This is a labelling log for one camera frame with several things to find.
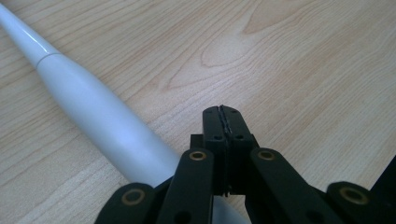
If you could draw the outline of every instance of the white plastic object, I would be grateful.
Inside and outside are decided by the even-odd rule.
[[[175,173],[179,156],[109,88],[62,55],[0,4],[0,24],[36,68],[64,113],[130,181],[158,186]],[[246,223],[215,197],[214,223]]]

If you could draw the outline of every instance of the tapered tip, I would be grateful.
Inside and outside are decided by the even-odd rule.
[[[0,24],[34,67],[37,67],[38,63],[48,55],[60,53],[2,4],[0,4]]]

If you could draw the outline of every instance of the white cylindrical object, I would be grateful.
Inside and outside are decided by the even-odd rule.
[[[130,181],[153,187],[172,176],[179,157],[109,88],[62,55],[0,4],[0,24],[42,77],[64,112]],[[214,223],[245,223],[215,198]]]

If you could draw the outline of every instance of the black mechanical arm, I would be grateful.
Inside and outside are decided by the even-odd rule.
[[[203,123],[172,178],[121,187],[95,223],[211,223],[213,196],[228,194],[246,196],[252,223],[396,223],[396,157],[371,190],[338,182],[322,192],[259,147],[239,111],[209,107]]]

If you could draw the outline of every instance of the wooden surface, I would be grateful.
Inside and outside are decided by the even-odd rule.
[[[396,152],[391,0],[2,3],[186,150],[212,105],[319,189],[370,188]],[[127,181],[0,29],[0,223],[93,223]],[[242,213],[243,199],[230,203]]]

